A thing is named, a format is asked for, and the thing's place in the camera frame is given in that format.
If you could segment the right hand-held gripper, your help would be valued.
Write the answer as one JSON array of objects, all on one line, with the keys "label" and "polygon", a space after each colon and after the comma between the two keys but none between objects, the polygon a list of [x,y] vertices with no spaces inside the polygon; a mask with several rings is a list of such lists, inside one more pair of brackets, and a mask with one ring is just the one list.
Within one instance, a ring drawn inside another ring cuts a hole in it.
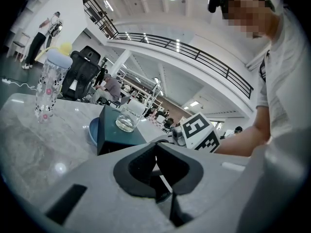
[{"label": "right hand-held gripper", "polygon": [[172,135],[175,145],[191,150],[214,153],[220,145],[215,127],[201,112],[181,122]]}]

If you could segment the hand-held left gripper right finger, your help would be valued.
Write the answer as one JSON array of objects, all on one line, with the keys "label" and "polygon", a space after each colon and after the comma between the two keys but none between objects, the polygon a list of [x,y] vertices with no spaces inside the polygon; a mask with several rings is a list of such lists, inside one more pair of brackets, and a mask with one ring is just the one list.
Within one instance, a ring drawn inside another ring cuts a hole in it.
[{"label": "hand-held left gripper right finger", "polygon": [[235,185],[249,157],[155,146],[157,165],[173,190],[171,216],[157,233],[238,233],[244,203]]}]

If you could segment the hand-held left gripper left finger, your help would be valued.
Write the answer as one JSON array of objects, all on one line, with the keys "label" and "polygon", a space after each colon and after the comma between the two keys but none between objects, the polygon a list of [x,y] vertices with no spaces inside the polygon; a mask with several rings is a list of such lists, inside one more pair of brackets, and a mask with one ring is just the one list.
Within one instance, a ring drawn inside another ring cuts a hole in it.
[{"label": "hand-held left gripper left finger", "polygon": [[[168,233],[175,229],[154,199],[134,197],[120,188],[113,170],[122,158],[146,144],[94,157],[66,173],[37,206],[21,201],[28,216],[48,233]],[[63,222],[52,208],[73,187],[84,190]]]}]

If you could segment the person's right forearm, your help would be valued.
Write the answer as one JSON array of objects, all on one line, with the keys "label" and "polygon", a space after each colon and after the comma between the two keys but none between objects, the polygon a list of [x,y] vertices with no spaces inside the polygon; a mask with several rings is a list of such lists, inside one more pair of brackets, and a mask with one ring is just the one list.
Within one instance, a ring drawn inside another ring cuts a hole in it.
[{"label": "person's right forearm", "polygon": [[221,141],[215,153],[249,157],[253,150],[270,139],[269,124],[254,124],[241,133]]}]

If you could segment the dark teal box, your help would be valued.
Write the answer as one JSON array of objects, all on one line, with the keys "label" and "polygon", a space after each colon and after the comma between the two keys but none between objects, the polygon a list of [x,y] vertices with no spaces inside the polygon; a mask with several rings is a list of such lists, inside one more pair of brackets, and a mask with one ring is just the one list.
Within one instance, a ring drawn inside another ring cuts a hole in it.
[{"label": "dark teal box", "polygon": [[127,133],[116,125],[116,119],[120,115],[117,109],[104,106],[98,122],[97,155],[120,158],[137,152],[143,148],[152,149],[156,143],[150,143],[143,136],[144,129],[141,123],[133,132]]}]

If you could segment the white metal shelf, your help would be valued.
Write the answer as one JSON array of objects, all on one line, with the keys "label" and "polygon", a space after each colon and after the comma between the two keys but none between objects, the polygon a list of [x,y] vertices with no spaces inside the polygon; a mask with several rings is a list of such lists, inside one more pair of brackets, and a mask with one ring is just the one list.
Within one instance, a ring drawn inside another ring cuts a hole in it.
[{"label": "white metal shelf", "polygon": [[145,106],[147,109],[151,108],[152,104],[156,100],[157,96],[162,93],[162,86],[161,86],[161,80],[157,77],[155,77],[156,84],[152,88],[151,93],[148,95],[147,99],[145,100]]}]

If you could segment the blue round plate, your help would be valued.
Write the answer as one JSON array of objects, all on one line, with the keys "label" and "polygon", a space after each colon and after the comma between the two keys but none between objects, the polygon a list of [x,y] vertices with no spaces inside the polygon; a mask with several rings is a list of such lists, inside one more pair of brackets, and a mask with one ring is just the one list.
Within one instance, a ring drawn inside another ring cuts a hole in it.
[{"label": "blue round plate", "polygon": [[98,140],[98,126],[99,126],[99,117],[94,118],[88,128],[89,137],[92,143],[97,147],[97,140]]}]

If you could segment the clear glass jar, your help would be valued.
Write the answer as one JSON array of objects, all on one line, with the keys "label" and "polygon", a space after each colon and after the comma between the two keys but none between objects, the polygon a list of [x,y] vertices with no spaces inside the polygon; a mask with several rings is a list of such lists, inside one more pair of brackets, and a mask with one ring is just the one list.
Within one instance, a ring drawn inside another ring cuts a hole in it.
[{"label": "clear glass jar", "polygon": [[131,133],[141,120],[141,115],[135,113],[127,106],[123,107],[115,123],[116,126],[124,132]]}]

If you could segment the blue chair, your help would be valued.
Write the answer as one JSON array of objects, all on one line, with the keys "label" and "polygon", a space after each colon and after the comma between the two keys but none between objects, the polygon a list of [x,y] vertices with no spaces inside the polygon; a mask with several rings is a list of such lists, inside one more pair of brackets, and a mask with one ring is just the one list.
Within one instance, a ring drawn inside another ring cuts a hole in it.
[{"label": "blue chair", "polygon": [[122,105],[126,104],[130,100],[131,96],[122,97],[120,101],[110,101],[108,100],[105,104],[110,106],[111,104],[115,105],[116,108],[120,108]]}]

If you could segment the black balcony railing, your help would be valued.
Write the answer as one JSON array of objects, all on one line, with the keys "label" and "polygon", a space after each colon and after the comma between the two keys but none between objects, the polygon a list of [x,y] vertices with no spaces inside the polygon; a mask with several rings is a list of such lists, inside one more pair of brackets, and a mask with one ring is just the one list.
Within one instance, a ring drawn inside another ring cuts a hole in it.
[{"label": "black balcony railing", "polygon": [[120,33],[113,25],[111,19],[107,16],[107,13],[101,9],[95,0],[83,0],[83,4],[93,5],[96,7],[94,13],[98,14],[100,19],[97,21],[94,20],[93,22],[99,26],[99,29],[105,34],[105,36],[107,36],[108,39],[140,42],[182,54],[220,74],[235,87],[237,87],[248,99],[251,98],[251,94],[254,89],[248,81],[216,57],[175,39],[144,33]]}]

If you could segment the person's grey shirt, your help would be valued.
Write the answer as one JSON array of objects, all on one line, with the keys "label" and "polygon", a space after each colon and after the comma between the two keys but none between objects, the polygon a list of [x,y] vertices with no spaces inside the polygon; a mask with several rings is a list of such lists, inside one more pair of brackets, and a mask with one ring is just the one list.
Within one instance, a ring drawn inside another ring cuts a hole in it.
[{"label": "person's grey shirt", "polygon": [[311,128],[311,44],[289,8],[261,70],[257,105],[269,109],[271,136]]}]

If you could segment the clear bottle with yellow lid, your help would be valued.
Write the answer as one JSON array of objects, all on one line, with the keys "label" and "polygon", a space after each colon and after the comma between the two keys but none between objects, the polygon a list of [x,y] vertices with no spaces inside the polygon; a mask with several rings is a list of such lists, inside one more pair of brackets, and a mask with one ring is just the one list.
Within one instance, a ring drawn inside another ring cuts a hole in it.
[{"label": "clear bottle with yellow lid", "polygon": [[60,87],[73,63],[71,51],[72,44],[66,42],[59,47],[46,48],[35,58],[37,61],[46,55],[35,96],[35,116],[40,123],[48,122],[53,116]]}]

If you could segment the black office chair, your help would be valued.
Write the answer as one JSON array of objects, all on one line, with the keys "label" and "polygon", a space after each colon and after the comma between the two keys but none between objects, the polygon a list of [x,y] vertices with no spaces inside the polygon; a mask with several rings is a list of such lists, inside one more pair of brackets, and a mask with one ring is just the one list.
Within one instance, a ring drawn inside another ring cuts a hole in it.
[{"label": "black office chair", "polygon": [[87,95],[91,81],[99,74],[101,55],[90,46],[85,46],[81,51],[70,54],[73,60],[62,83],[60,99],[76,101]]}]

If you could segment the white chair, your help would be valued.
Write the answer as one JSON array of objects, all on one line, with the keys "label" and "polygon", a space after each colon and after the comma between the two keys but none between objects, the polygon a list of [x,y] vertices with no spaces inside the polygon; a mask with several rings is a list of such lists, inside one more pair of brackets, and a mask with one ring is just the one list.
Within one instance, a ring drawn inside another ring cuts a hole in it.
[{"label": "white chair", "polygon": [[10,32],[9,38],[6,42],[6,46],[8,47],[6,57],[15,57],[15,61],[22,63],[26,57],[29,41],[30,36],[22,29],[15,33]]}]

